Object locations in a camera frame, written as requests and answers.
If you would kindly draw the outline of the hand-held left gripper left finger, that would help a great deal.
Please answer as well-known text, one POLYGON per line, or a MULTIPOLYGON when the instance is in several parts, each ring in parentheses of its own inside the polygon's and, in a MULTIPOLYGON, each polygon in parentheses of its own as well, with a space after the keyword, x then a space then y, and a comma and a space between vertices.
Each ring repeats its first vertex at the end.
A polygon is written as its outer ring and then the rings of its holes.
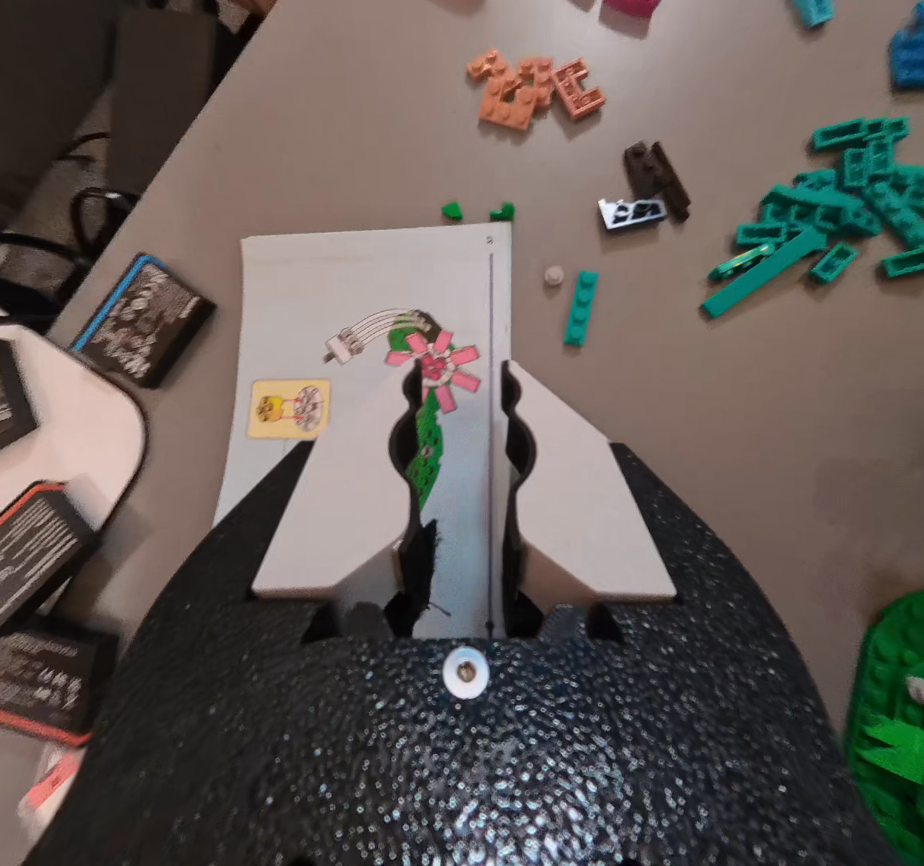
POLYGON ((410 478, 422 366, 411 360, 313 443, 251 591, 327 604, 339 621, 382 613, 411 637, 431 603, 438 525, 410 478))

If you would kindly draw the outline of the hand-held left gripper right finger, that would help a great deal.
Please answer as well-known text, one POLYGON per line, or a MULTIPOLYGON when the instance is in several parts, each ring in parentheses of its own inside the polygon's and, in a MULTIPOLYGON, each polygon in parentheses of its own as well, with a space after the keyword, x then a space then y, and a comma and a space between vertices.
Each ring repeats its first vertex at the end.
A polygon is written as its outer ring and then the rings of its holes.
POLYGON ((502 364, 501 406, 506 635, 535 636, 556 606, 673 602, 676 584, 609 438, 513 361, 502 364))

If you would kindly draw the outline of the lego instruction booklet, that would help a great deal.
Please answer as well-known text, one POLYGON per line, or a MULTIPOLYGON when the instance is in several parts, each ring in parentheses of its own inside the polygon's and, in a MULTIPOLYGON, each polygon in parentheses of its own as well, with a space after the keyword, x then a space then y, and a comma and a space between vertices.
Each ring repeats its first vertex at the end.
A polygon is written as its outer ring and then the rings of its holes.
POLYGON ((271 380, 326 380, 329 423, 371 401, 401 363, 424 362, 422 522, 435 519, 424 638, 502 633, 501 366, 511 358, 512 225, 445 225, 242 241, 237 392, 217 523, 296 437, 250 429, 271 380))

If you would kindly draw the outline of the narrow single teal lego plate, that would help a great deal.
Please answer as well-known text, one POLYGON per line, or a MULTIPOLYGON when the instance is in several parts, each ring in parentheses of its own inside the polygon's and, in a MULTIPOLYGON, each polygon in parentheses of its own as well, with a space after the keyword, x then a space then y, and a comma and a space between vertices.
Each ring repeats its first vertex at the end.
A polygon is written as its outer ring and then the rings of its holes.
POLYGON ((580 348, 585 344, 598 282, 599 274, 595 271, 578 273, 565 323, 565 345, 580 348))

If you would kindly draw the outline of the black white printed lego tile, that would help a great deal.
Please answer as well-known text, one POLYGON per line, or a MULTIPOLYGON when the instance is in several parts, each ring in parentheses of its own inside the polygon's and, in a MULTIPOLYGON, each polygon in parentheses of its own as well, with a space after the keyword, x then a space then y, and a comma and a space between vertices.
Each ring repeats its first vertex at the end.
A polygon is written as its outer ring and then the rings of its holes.
POLYGON ((609 233, 624 233, 632 229, 659 225, 667 218, 666 205, 659 199, 598 201, 603 227, 609 233))

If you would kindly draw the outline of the green leaf lego flower model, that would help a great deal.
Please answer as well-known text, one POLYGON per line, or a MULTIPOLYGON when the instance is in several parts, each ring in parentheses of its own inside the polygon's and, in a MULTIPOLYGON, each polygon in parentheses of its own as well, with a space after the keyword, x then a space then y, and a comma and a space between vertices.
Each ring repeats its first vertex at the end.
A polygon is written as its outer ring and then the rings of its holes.
POLYGON ((923 592, 893 601, 860 645, 844 738, 860 794, 905 864, 923 863, 923 592))

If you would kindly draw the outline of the pile of teal lego plates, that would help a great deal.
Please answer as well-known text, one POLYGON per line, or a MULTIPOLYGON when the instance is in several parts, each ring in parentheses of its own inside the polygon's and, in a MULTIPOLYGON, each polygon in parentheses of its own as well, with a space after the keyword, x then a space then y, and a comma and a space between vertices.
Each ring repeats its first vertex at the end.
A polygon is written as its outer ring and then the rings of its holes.
POLYGON ((810 285, 832 286, 883 234, 895 249, 876 263, 878 275, 922 279, 922 163, 902 157, 912 124, 888 115, 815 129, 810 151, 834 161, 771 186, 754 219, 736 226, 731 254, 707 275, 702 316, 716 321, 802 266, 810 285))

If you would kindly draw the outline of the pile of blue lego pieces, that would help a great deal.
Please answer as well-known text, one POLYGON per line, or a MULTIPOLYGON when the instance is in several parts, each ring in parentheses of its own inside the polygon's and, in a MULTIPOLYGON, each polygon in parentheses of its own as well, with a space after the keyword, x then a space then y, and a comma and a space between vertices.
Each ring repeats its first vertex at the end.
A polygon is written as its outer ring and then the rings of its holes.
POLYGON ((893 36, 888 51, 891 85, 896 90, 923 91, 923 1, 893 36))

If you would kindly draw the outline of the white tray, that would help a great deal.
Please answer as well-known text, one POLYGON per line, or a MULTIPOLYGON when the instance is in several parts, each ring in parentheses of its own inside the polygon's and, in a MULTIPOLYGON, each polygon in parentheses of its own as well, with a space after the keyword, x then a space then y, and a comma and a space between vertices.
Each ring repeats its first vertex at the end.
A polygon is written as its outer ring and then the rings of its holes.
POLYGON ((25 326, 2 325, 1 337, 13 347, 38 421, 2 450, 2 507, 34 482, 61 482, 87 525, 102 531, 142 464, 147 433, 140 407, 69 350, 25 326))

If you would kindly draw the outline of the black battery blue edge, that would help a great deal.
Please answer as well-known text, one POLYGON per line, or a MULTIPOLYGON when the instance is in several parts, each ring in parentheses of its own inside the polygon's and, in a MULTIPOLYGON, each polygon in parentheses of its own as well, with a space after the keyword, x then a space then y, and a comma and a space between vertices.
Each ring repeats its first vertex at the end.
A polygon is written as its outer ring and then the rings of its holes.
POLYGON ((39 426, 31 407, 14 345, 1 341, 1 450, 25 438, 39 426))
POLYGON ((215 312, 159 259, 139 254, 70 345, 101 373, 158 388, 215 312))

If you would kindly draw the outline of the black battery red edge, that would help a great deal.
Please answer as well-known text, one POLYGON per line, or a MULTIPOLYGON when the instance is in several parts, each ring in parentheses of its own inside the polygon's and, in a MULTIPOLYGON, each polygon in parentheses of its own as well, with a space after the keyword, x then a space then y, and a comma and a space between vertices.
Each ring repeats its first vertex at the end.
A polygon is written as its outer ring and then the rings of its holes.
POLYGON ((62 481, 35 481, 2 508, 2 636, 22 625, 85 565, 99 538, 62 481))
POLYGON ((36 615, 1 639, 1 727, 84 747, 113 675, 119 638, 36 615))

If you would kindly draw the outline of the clear memory card case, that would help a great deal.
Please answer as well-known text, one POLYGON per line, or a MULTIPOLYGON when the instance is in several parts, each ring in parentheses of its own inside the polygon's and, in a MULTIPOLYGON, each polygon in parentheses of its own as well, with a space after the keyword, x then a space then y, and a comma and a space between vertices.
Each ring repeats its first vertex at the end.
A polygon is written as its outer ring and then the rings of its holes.
POLYGON ((50 821, 72 787, 85 754, 85 747, 47 744, 36 781, 17 805, 19 817, 50 821))

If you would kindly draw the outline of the black carrying case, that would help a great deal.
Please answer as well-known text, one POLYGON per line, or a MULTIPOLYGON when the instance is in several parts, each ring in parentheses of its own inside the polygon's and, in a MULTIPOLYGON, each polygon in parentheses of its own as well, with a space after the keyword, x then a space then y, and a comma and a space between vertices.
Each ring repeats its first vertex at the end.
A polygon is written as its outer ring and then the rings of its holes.
POLYGON ((11 225, 101 94, 154 144, 214 84, 215 20, 169 0, 1 0, 1 214, 11 225))

